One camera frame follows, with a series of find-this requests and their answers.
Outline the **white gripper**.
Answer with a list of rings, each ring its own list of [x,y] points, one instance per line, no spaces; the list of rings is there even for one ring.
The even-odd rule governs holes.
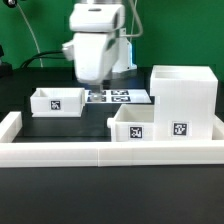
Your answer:
[[[100,85],[119,58],[117,34],[125,22],[121,3],[76,3],[69,18],[73,39],[62,45],[62,52],[75,64],[75,75],[81,83],[94,85],[91,99],[102,100]]]

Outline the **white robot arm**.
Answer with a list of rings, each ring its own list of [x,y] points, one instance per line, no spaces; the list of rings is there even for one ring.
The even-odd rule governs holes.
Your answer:
[[[62,52],[75,63],[75,75],[88,84],[91,100],[102,100],[103,81],[119,58],[119,29],[125,22],[121,0],[80,0],[69,18],[73,39],[62,45]]]

